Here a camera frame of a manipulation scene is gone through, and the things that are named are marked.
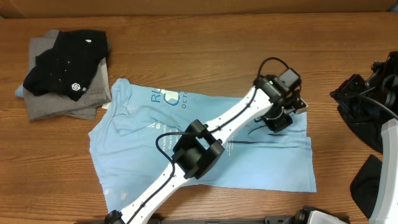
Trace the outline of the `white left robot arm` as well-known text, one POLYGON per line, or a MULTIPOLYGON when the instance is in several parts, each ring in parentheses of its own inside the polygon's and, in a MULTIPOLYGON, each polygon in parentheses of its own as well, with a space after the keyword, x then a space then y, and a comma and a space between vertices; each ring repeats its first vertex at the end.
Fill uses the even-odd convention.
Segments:
POLYGON ((301 77, 292 72, 282 75, 258 75, 246 96, 217 118, 201 123, 194 120, 173 148, 169 164, 159 178, 134 202, 122 210, 113 210, 105 224, 147 223, 154 212, 182 185, 203 177, 224 152, 224 143, 254 118, 270 110, 291 106, 301 90, 301 77))

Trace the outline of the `light blue printed t-shirt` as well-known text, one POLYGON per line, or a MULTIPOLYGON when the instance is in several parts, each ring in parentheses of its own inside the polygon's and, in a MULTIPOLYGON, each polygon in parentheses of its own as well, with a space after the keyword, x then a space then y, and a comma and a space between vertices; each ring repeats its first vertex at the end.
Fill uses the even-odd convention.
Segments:
MULTIPOLYGON (((180 132, 194 120, 221 115, 237 98, 131 84, 120 78, 102 120, 90 132, 90 154, 108 210, 135 201, 168 165, 180 132)), ((219 161, 192 184, 239 189, 315 192, 307 114, 274 133, 250 122, 232 136, 219 161)))

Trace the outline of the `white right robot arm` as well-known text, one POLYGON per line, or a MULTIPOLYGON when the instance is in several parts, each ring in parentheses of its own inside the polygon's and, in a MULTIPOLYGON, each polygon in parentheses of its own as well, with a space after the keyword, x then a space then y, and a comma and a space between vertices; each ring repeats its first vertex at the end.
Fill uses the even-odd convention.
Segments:
POLYGON ((375 61, 365 80, 354 74, 330 96, 346 125, 382 154, 371 155, 351 182, 351 197, 369 223, 397 224, 397 52, 375 61))

